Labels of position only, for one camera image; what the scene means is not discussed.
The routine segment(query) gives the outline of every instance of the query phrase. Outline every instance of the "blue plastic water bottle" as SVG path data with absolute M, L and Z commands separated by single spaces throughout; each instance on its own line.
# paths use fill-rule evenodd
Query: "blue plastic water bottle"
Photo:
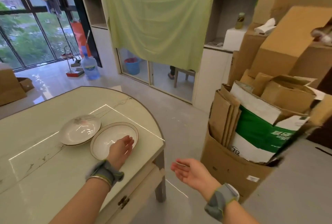
M 86 78 L 88 80 L 98 79 L 100 77 L 100 74 L 98 72 L 98 65 L 96 59 L 88 56 L 86 46 L 82 46 L 82 51 L 84 54 L 84 58 L 82 59 L 81 65 L 83 67 Z

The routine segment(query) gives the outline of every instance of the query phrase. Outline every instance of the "green and white box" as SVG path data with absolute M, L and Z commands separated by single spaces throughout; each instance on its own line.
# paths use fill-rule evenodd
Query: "green and white box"
M 242 111 L 232 150 L 249 161 L 266 163 L 309 116 L 275 107 L 253 95 L 251 89 L 235 81 L 230 91 L 241 102 Z

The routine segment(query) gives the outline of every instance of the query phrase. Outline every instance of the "bottle label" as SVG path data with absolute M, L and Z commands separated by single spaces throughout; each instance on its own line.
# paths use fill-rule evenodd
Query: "bottle label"
M 95 66 L 84 67 L 84 69 L 87 70 L 87 71 L 93 71 L 95 68 L 96 68 Z

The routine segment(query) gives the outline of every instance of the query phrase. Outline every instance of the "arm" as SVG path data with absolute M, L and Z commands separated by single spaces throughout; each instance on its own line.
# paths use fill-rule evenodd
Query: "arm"
M 197 190 L 206 202 L 209 202 L 215 191 L 222 185 L 211 176 L 205 166 L 195 159 L 177 159 L 171 170 L 177 178 L 191 188 Z M 235 200 L 228 203 L 224 209 L 223 224 L 259 224 Z
M 119 170 L 132 151 L 133 139 L 126 136 L 110 146 L 107 160 Z M 90 178 L 49 224 L 93 224 L 110 191 L 109 184 Z

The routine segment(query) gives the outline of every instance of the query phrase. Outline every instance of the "wall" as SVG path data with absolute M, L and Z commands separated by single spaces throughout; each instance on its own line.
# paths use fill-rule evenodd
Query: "wall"
M 217 37 L 225 37 L 227 29 L 235 26 L 240 12 L 245 13 L 244 25 L 250 25 L 257 0 L 222 0 Z

